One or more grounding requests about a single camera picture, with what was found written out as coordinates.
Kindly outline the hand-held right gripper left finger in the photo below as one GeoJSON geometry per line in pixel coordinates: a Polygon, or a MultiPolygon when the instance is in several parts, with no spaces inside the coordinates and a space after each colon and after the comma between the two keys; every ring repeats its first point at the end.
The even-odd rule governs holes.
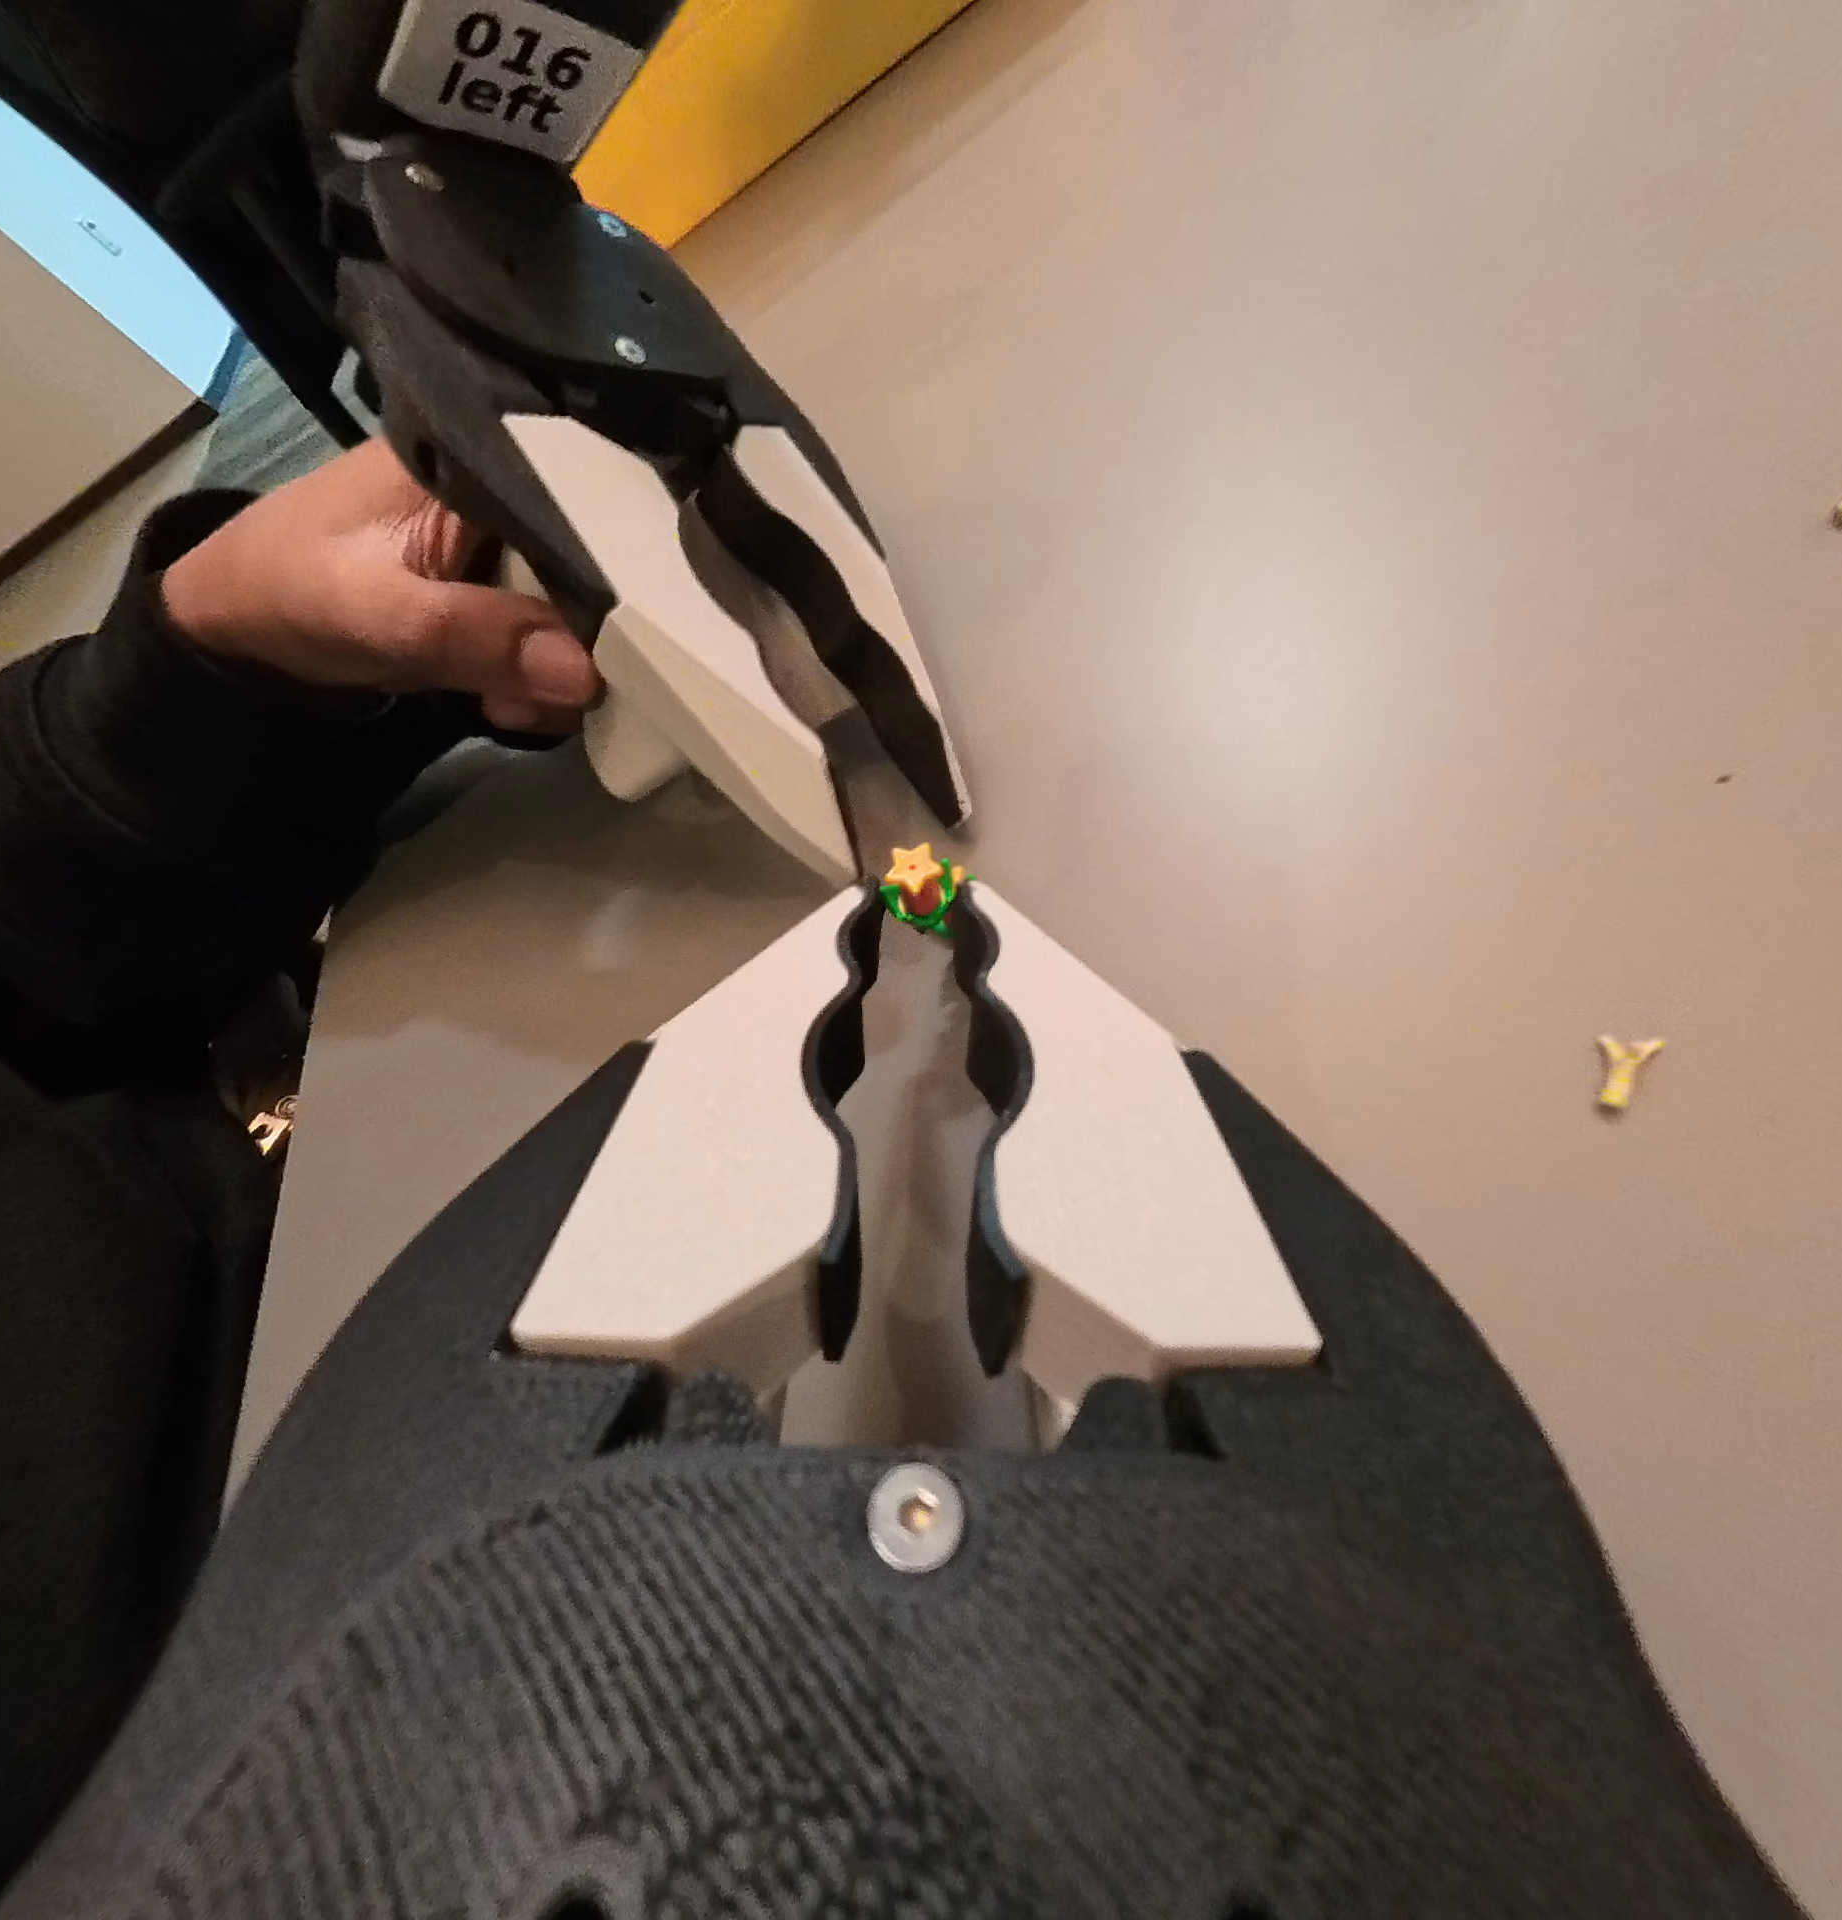
{"type": "Polygon", "coordinates": [[[858,1150],[882,898],[838,893],[656,1028],[514,1320],[530,1355],[777,1394],[861,1310],[858,1150]]]}

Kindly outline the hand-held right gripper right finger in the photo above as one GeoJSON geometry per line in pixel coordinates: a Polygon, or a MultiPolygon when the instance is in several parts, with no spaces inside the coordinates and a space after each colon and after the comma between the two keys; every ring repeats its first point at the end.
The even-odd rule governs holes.
{"type": "Polygon", "coordinates": [[[1101,1380],[1302,1369],[1321,1334],[1173,1035],[994,886],[952,905],[975,1159],[967,1321],[1064,1423],[1101,1380]]]}

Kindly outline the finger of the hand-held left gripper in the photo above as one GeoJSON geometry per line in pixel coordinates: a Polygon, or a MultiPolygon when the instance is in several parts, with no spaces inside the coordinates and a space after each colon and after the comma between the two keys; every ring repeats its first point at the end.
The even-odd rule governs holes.
{"type": "Polygon", "coordinates": [[[570,417],[510,413],[504,429],[616,600],[594,643],[607,699],[583,726],[604,790],[636,803],[697,770],[811,871],[856,880],[827,751],[702,584],[656,468],[570,417]]]}
{"type": "Polygon", "coordinates": [[[744,423],[701,484],[727,552],[799,621],[819,664],[949,829],[970,793],[941,702],[876,539],[779,423],[744,423]]]}

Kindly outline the person's left forearm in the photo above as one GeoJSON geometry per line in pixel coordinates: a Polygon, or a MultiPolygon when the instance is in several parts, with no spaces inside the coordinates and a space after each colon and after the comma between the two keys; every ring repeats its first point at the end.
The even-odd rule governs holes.
{"type": "Polygon", "coordinates": [[[310,688],[178,636],[164,570],[250,504],[156,508],[98,628],[0,670],[0,1063],[48,1094],[206,1050],[481,730],[464,693],[310,688]]]}

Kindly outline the person's left hand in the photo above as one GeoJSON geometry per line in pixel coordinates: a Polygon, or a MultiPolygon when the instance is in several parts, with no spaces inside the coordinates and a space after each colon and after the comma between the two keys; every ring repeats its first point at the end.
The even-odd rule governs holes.
{"type": "Polygon", "coordinates": [[[267,493],[163,574],[172,626],[307,686],[461,692],[508,732],[575,732],[604,678],[546,600],[476,578],[485,539],[375,437],[267,493]]]}

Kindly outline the yellow storage bin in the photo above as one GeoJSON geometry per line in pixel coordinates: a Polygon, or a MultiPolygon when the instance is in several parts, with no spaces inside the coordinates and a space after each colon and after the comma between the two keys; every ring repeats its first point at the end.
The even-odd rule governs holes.
{"type": "Polygon", "coordinates": [[[967,11],[967,2],[687,2],[575,166],[671,245],[967,11]]]}

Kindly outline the black jacket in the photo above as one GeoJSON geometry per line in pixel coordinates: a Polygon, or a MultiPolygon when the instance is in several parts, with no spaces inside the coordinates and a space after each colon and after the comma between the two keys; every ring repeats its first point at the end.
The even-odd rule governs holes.
{"type": "Polygon", "coordinates": [[[0,1889],[213,1544],[279,1194],[209,1069],[52,1097],[0,1061],[0,1889]]]}

